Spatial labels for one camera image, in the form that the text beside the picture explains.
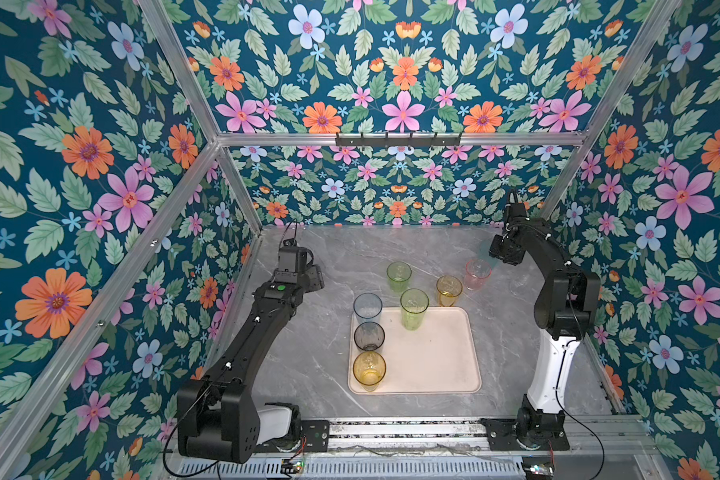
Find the blue tall glass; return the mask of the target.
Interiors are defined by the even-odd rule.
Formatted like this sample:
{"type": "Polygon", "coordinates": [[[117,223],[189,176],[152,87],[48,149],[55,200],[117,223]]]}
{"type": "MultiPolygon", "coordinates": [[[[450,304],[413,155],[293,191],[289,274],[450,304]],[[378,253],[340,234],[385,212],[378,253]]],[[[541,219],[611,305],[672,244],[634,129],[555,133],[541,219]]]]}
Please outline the blue tall glass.
{"type": "Polygon", "coordinates": [[[383,302],[375,293],[361,293],[353,302],[354,317],[359,324],[377,323],[383,310],[383,302]]]}

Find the grey tall glass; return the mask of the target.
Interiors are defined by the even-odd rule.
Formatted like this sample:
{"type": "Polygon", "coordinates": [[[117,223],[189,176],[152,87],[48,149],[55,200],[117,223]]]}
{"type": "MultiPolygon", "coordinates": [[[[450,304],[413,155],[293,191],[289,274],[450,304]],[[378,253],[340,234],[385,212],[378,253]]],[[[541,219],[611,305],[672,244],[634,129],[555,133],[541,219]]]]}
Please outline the grey tall glass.
{"type": "Polygon", "coordinates": [[[353,341],[361,352],[372,352],[379,350],[386,340],[384,328],[376,322],[364,322],[359,324],[353,333],[353,341]]]}

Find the green short glass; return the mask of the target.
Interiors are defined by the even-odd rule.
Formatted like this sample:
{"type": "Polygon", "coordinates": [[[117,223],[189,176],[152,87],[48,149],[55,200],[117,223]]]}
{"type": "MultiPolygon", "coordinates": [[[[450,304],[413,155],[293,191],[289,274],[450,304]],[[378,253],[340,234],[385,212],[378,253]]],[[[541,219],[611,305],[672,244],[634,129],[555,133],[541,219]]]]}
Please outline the green short glass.
{"type": "Polygon", "coordinates": [[[394,293],[403,293],[409,288],[412,274],[412,268],[406,262],[394,261],[390,263],[386,269],[389,288],[394,293]]]}

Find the light green tall glass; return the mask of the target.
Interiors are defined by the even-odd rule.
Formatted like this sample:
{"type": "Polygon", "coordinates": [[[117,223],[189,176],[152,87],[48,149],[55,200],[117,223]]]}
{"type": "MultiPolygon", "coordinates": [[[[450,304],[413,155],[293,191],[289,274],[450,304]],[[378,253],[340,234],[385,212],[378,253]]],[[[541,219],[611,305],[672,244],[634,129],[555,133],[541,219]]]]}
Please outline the light green tall glass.
{"type": "Polygon", "coordinates": [[[401,321],[405,329],[417,330],[430,306],[429,296],[421,289],[411,288],[400,296],[401,321]]]}

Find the yellow tall glass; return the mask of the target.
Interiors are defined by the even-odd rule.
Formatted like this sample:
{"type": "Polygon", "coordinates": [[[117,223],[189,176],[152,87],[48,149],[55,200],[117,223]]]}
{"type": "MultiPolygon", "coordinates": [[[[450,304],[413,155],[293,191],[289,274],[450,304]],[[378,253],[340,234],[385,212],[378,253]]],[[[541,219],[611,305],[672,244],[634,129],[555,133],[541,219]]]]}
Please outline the yellow tall glass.
{"type": "Polygon", "coordinates": [[[353,362],[354,379],[366,391],[374,391],[383,381],[387,372],[384,357],[376,351],[364,351],[353,362]]]}

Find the beige plastic tray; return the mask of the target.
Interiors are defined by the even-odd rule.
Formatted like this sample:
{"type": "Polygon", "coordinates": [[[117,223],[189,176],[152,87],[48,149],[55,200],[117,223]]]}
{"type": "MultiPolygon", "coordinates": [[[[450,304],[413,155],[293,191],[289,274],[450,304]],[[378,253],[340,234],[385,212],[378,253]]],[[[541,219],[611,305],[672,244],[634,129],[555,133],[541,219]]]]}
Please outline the beige plastic tray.
{"type": "Polygon", "coordinates": [[[468,313],[460,307],[435,307],[421,326],[403,326],[399,307],[385,307],[379,316],[385,331],[380,355],[386,373],[377,387],[367,390],[355,378],[353,364],[361,354],[349,341],[347,381],[359,395],[472,394],[482,387],[468,313]]]}

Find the teal short glass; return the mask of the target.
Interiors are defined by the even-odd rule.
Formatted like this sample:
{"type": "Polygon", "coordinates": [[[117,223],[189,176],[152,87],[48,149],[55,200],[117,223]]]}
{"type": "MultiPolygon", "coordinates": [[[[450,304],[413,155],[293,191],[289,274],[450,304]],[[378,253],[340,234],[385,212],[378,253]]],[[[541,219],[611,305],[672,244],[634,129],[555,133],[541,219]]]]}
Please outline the teal short glass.
{"type": "Polygon", "coordinates": [[[495,265],[495,258],[490,253],[491,243],[489,241],[483,241],[479,245],[478,258],[485,262],[490,268],[495,265]]]}

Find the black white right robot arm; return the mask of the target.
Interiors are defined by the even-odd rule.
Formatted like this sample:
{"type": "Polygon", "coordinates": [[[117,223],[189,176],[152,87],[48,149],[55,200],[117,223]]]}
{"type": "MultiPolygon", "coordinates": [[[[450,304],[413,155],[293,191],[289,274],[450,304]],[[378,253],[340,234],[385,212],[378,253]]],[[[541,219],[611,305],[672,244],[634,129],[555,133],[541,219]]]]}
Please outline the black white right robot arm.
{"type": "Polygon", "coordinates": [[[591,330],[599,277],[576,265],[548,224],[524,214],[504,221],[490,247],[492,257],[516,266],[530,256],[544,277],[534,303],[540,347],[533,380],[514,424],[519,445],[532,450],[565,438],[565,392],[574,356],[591,330]]]}

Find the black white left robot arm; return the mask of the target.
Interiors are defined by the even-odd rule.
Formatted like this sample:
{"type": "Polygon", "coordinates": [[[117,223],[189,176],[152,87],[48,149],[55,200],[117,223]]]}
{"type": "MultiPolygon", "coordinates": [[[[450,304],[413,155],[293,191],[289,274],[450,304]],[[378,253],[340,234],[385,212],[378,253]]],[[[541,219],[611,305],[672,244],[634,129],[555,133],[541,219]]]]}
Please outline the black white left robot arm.
{"type": "Polygon", "coordinates": [[[252,396],[259,369],[306,293],[324,287],[319,266],[303,272],[276,271],[254,292],[250,313],[218,361],[177,395],[176,440],[185,457],[245,463],[256,447],[271,440],[293,441],[299,433],[298,407],[252,396]]]}

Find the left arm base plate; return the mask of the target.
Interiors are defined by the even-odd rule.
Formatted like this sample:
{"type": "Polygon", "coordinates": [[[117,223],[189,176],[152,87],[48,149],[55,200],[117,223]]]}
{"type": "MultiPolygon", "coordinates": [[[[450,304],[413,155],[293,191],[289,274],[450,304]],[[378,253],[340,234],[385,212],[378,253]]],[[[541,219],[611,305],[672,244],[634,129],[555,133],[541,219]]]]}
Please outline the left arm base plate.
{"type": "Polygon", "coordinates": [[[301,420],[297,433],[289,432],[284,438],[269,440],[258,445],[254,452],[257,454],[327,452],[330,426],[330,422],[324,419],[301,420]]]}

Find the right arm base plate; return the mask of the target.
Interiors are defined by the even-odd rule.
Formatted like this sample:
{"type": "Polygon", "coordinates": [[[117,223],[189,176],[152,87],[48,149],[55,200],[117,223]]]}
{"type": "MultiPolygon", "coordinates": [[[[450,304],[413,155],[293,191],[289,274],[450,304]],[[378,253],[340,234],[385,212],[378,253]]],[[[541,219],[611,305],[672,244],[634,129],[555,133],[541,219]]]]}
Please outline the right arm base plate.
{"type": "Polygon", "coordinates": [[[481,418],[479,423],[486,430],[486,438],[492,451],[569,451],[570,442],[564,424],[553,421],[537,425],[523,424],[517,419],[481,418]]]}

